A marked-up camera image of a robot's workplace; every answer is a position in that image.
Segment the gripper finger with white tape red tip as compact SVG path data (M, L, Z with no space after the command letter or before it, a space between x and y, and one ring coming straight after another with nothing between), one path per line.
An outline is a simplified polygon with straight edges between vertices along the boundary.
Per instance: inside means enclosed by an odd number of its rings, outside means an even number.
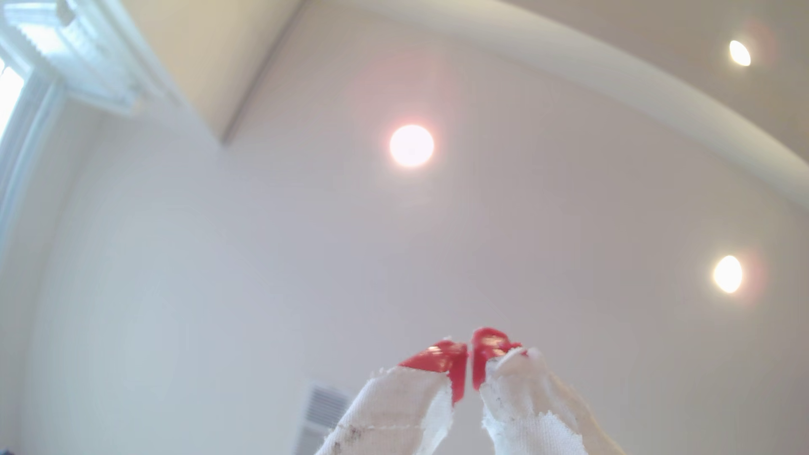
M496 454L624 454L535 347L491 327L477 329L471 378Z
M441 340L372 376L317 454L433 454L463 398L467 344Z

